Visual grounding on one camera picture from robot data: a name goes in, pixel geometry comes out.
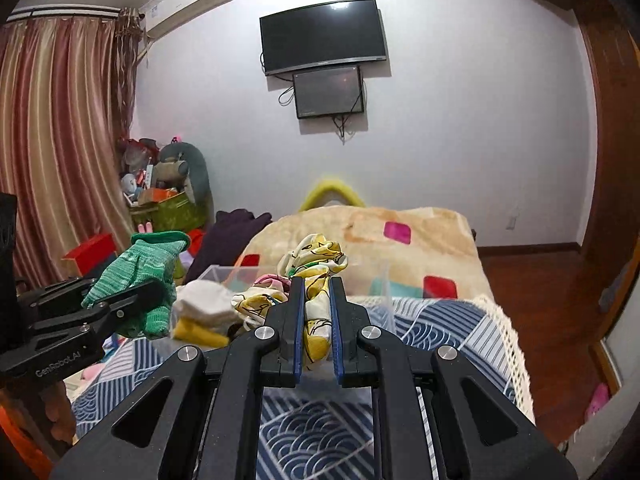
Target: pink slipper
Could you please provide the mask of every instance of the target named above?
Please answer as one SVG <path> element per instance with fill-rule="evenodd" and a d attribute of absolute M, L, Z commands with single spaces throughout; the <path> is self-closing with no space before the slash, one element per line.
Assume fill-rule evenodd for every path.
<path fill-rule="evenodd" d="M 589 420 L 593 415 L 598 413 L 602 407 L 609 402 L 610 399 L 609 388 L 606 384 L 600 383 L 596 386 L 596 391 L 593 393 L 593 397 L 591 397 L 591 402 L 587 411 L 584 412 L 584 421 Z"/>

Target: blue patterned bedsheet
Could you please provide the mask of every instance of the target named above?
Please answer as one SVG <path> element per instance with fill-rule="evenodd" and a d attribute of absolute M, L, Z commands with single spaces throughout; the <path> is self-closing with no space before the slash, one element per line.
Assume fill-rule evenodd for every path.
<path fill-rule="evenodd" d="M 474 304 L 460 300 L 395 298 L 396 333 L 407 344 L 433 349 L 449 344 L 460 350 L 511 402 L 513 381 L 495 323 Z M 78 438 L 85 435 L 162 362 L 144 338 L 128 341 L 108 362 L 94 384 L 72 407 Z M 368 389 L 341 400 L 314 388 L 268 388 L 262 402 L 256 478 L 260 480 L 329 480 L 374 477 L 373 434 Z M 422 407 L 434 479 L 433 446 Z"/>

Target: curtain rod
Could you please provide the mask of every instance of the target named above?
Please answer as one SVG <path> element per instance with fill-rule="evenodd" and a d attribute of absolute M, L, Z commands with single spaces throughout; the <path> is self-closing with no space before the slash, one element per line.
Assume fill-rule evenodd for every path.
<path fill-rule="evenodd" d="M 77 4 L 55 4 L 21 7 L 15 9 L 6 19 L 7 23 L 43 16 L 93 16 L 96 18 L 117 18 L 117 7 L 89 6 Z"/>

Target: wooden floor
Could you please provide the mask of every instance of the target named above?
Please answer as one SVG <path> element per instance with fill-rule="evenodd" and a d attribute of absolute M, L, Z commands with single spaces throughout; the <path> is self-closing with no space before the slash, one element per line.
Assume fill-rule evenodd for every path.
<path fill-rule="evenodd" d="M 518 332 L 536 425 L 557 444 L 583 423 L 600 382 L 588 345 L 602 285 L 575 252 L 486 256 L 482 265 Z"/>

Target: black cable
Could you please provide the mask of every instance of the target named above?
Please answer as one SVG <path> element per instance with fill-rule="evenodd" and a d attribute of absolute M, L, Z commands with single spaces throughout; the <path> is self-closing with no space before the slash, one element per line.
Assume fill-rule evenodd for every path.
<path fill-rule="evenodd" d="M 354 101 L 353 105 L 351 105 L 351 110 L 349 110 L 349 112 L 346 115 L 335 114 L 331 116 L 331 119 L 334 122 L 335 127 L 338 129 L 338 132 L 337 132 L 338 138 L 342 141 L 343 144 L 346 142 L 344 128 L 346 126 L 347 121 L 349 120 L 349 117 L 353 115 L 353 109 L 356 107 L 356 104 L 358 104 L 358 101 L 361 98 L 362 98 L 362 111 L 364 111 L 364 88 L 365 88 L 364 79 L 362 78 L 362 76 L 360 76 L 360 92 L 358 93 L 358 97 L 356 97 L 356 100 Z M 338 125 L 336 121 L 338 117 L 340 117 L 340 125 Z"/>
<path fill-rule="evenodd" d="M 264 73 L 264 53 L 260 53 L 260 64 L 262 65 L 262 73 Z M 274 78 L 280 79 L 281 81 L 286 81 L 287 83 L 293 83 L 293 79 L 287 79 L 285 77 L 280 77 L 279 75 L 272 74 Z"/>
<path fill-rule="evenodd" d="M 286 101 L 282 101 L 282 97 L 285 96 L 286 94 L 288 94 L 289 92 L 291 92 L 291 95 L 289 96 L 289 98 Z M 278 102 L 280 103 L 280 106 L 288 106 L 291 104 L 291 102 L 293 101 L 293 98 L 296 95 L 293 92 L 293 85 L 290 86 L 289 88 L 287 88 L 284 92 L 282 92 L 279 96 L 278 96 Z"/>

